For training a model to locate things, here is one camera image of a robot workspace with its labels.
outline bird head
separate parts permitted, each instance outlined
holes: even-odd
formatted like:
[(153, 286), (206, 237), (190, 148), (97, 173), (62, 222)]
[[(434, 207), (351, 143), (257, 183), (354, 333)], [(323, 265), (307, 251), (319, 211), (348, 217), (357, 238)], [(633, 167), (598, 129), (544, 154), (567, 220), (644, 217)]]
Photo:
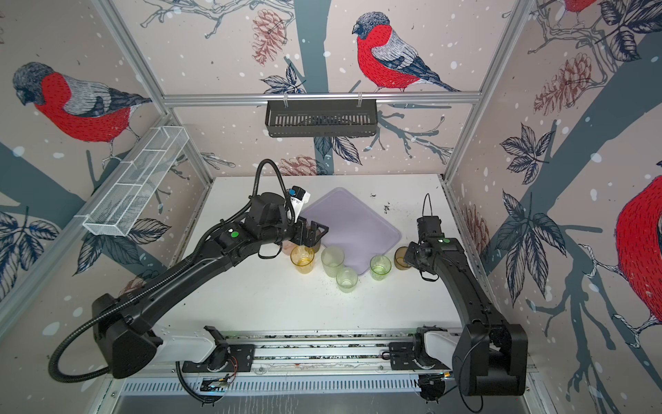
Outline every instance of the bird head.
[(14, 89), (16, 96), (23, 105), (34, 102), (37, 105), (46, 103), (41, 89), (41, 82), (50, 74), (55, 73), (53, 68), (39, 62), (30, 62), (18, 68), (14, 73)]
[(371, 11), (359, 17), (352, 29), (352, 34), (357, 34), (362, 40), (368, 37), (368, 34), (379, 25), (390, 25), (389, 18), (381, 11)]

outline white mesh basket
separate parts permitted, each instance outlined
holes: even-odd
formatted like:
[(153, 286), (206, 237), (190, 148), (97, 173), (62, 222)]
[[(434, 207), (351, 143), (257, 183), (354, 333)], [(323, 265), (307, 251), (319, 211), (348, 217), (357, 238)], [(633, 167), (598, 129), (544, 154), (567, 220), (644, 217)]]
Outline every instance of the white mesh basket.
[(86, 218), (93, 234), (126, 236), (189, 140), (183, 127), (159, 127)]

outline white table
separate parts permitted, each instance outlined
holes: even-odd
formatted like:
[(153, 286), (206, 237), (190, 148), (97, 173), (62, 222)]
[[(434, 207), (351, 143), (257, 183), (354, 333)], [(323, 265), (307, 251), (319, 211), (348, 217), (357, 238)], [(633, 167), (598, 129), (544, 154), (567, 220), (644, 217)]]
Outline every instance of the white table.
[[(202, 234), (220, 219), (243, 207), (253, 190), (253, 177), (216, 178), (195, 225), (185, 255), (190, 254)], [(448, 237), (459, 231), (437, 175), (301, 176), (284, 177), (285, 185), (299, 185), (314, 202), (336, 187), (344, 187), (370, 206), (402, 233), (402, 239), (386, 255), (418, 239), (416, 219), (421, 216), (423, 197), (430, 193), (435, 215), (442, 220)], [(263, 176), (260, 193), (281, 193), (274, 176)], [(275, 254), (277, 246), (263, 246), (262, 254)], [(253, 255), (239, 266), (218, 275), (170, 309), (159, 324), (186, 329), (213, 325), (220, 331), (251, 331), (263, 335), (287, 331), (318, 334), (393, 329), (415, 329), (422, 325), (456, 328), (461, 323), (444, 283), (425, 282), (418, 271), (397, 270), (381, 282), (369, 272), (359, 277), (351, 293), (342, 293), (335, 279), (322, 268), (320, 254), (314, 269), (302, 275), (288, 256), (271, 260)]]

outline purple cutting board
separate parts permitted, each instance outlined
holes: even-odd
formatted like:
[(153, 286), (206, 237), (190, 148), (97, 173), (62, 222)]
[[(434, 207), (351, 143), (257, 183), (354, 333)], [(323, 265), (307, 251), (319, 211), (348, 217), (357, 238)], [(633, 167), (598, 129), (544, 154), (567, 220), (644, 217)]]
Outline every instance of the purple cutting board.
[(322, 238), (325, 246), (338, 246), (345, 252), (345, 266), (357, 274), (370, 269), (370, 259), (387, 253), (401, 234), (373, 209), (342, 187), (334, 188), (301, 211), (308, 222), (328, 226)]

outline black hanging basket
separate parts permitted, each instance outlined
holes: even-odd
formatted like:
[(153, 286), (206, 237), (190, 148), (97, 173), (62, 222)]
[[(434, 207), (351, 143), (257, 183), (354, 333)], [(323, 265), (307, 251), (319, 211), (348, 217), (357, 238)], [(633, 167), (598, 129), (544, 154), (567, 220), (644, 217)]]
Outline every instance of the black hanging basket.
[(269, 101), (265, 124), (269, 136), (373, 136), (377, 101), (362, 99)]

